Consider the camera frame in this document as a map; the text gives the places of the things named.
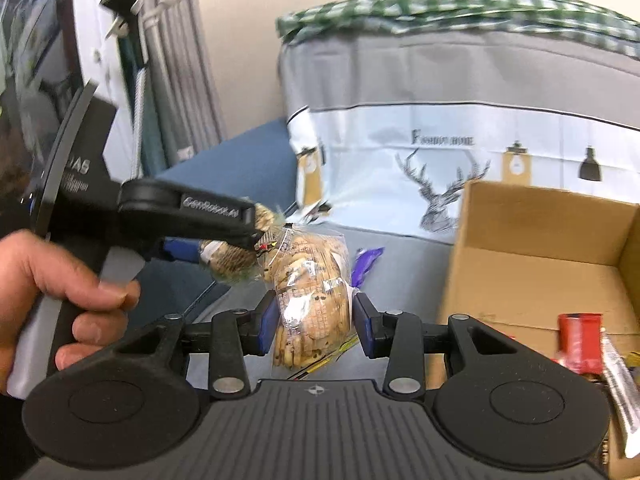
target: metal screw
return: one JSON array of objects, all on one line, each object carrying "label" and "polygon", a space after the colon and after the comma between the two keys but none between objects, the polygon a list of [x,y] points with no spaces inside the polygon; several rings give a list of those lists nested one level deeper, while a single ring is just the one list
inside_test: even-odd
[{"label": "metal screw", "polygon": [[389,382],[389,388],[396,394],[413,394],[420,389],[420,383],[411,377],[398,377]]},{"label": "metal screw", "polygon": [[213,389],[221,394],[236,394],[244,388],[244,381],[237,377],[220,377],[213,381]]}]

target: printed deer head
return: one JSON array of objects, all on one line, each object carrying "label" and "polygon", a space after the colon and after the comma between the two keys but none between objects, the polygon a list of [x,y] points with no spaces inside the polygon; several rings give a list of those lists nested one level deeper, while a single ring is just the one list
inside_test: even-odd
[{"label": "printed deer head", "polygon": [[447,205],[455,202],[460,197],[459,192],[463,189],[466,182],[470,180],[480,180],[489,171],[490,162],[488,161],[484,167],[484,170],[480,171],[480,166],[475,161],[471,164],[471,172],[466,178],[463,178],[462,170],[457,169],[457,179],[449,184],[444,193],[436,193],[433,190],[433,184],[426,178],[425,173],[427,165],[424,164],[422,169],[418,171],[412,167],[411,159],[418,152],[416,148],[411,155],[409,155],[404,162],[400,158],[400,155],[396,153],[396,161],[402,172],[416,184],[420,185],[420,195],[429,202],[429,208],[422,217],[420,227],[431,232],[447,231],[455,226],[455,220],[449,218],[447,214]]}]

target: plastic bag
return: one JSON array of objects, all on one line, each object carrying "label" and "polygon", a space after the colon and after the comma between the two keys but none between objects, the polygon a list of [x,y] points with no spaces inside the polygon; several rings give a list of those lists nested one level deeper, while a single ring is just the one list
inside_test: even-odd
[{"label": "plastic bag", "polygon": [[351,331],[351,270],[344,237],[285,227],[260,260],[280,307],[274,365],[289,370],[309,366],[337,349]]}]

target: circular pad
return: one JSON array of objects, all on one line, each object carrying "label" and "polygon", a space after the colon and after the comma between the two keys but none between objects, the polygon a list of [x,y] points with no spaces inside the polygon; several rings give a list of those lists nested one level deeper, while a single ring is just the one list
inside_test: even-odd
[{"label": "circular pad", "polygon": [[144,405],[139,387],[122,381],[98,381],[83,386],[69,397],[69,410],[94,424],[113,424],[134,416]]},{"label": "circular pad", "polygon": [[501,384],[490,394],[495,413],[520,424],[544,424],[564,410],[562,396],[546,384],[513,381]]},{"label": "circular pad", "polygon": [[72,367],[40,383],[22,421],[33,443],[80,468],[116,468],[169,450],[200,412],[191,385],[146,358],[113,358]]},{"label": "circular pad", "polygon": [[433,411],[469,455],[520,471],[583,462],[609,424],[596,387],[538,355],[480,356],[440,387]]}]

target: plaid cloth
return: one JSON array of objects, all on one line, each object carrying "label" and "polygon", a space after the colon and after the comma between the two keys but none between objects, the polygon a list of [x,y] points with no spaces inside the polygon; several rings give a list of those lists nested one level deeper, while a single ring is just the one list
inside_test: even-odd
[{"label": "plaid cloth", "polygon": [[382,34],[502,30],[640,57],[640,23],[578,0],[345,0],[285,14],[276,29],[286,43],[345,29]]}]

